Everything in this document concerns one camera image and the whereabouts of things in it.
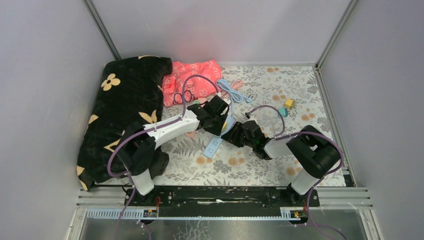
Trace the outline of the yellow charger plug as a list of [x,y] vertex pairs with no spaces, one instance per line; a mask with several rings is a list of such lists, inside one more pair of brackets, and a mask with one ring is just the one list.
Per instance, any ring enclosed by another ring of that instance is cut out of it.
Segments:
[[221,132],[223,133],[223,132],[225,132],[226,130],[227,130],[227,128],[228,128],[228,123],[227,122],[225,122],[224,123],[224,125],[222,126],[222,130],[221,130]]
[[296,102],[294,99],[291,98],[287,98],[285,103],[284,103],[284,107],[287,109],[292,109],[295,106]]

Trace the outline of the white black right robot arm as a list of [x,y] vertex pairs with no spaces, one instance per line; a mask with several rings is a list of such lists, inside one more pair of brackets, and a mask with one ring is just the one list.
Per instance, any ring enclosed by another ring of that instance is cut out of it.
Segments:
[[270,138],[254,120],[249,120],[236,122],[221,138],[238,148],[251,148],[261,160],[293,155],[302,166],[287,187],[286,198],[293,206],[301,205],[307,199],[307,193],[331,172],[336,163],[341,166],[344,160],[341,148],[311,125],[296,133]]

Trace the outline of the pink power strip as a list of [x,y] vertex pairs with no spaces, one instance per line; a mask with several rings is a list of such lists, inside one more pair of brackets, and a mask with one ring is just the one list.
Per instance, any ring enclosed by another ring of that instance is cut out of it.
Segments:
[[[198,99],[196,99],[194,101],[194,103],[195,104],[200,104],[202,106],[202,105],[205,104],[206,101],[207,101],[207,99],[205,97],[199,97]],[[185,135],[187,137],[191,138],[191,139],[194,139],[195,138],[195,135],[196,135],[196,132],[195,131],[188,132],[188,133],[185,133]]]

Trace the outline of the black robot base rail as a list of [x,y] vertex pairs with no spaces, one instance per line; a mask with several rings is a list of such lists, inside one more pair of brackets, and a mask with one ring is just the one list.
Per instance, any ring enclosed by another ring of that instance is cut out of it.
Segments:
[[255,186],[156,186],[147,195],[135,193],[133,189],[122,189],[124,202],[130,206],[181,206],[183,204],[246,203],[265,207],[319,207],[320,200],[316,190],[311,195],[298,195],[286,187]]

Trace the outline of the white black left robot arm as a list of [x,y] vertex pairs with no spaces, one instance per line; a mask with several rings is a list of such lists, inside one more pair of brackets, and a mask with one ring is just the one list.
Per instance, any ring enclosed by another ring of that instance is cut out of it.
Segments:
[[187,106],[181,114],[128,129],[128,134],[122,137],[109,159],[112,161],[118,157],[125,167],[123,175],[129,178],[131,186],[137,191],[135,197],[142,205],[148,206],[155,200],[155,185],[150,173],[155,151],[162,144],[199,129],[219,136],[228,128],[230,105],[230,100],[215,95],[203,104]]

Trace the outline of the teal charger plug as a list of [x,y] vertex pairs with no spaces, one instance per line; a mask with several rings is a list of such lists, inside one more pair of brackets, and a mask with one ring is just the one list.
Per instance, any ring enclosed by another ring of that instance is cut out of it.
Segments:
[[285,107],[281,107],[278,109],[278,112],[283,118],[286,118],[289,115],[288,109]]

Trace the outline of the light blue power strip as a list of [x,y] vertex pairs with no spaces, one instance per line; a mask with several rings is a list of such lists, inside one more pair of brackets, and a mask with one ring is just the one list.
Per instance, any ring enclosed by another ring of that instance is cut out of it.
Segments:
[[226,134],[235,124],[235,119],[233,116],[228,116],[226,118],[226,127],[223,130],[223,132],[221,133],[221,135],[219,136],[214,136],[212,138],[212,140],[210,141],[210,143],[207,145],[207,147],[205,148],[203,155],[207,158],[212,158],[215,153],[217,152],[217,150],[219,149],[220,145],[223,142],[223,139],[221,138],[224,134]]

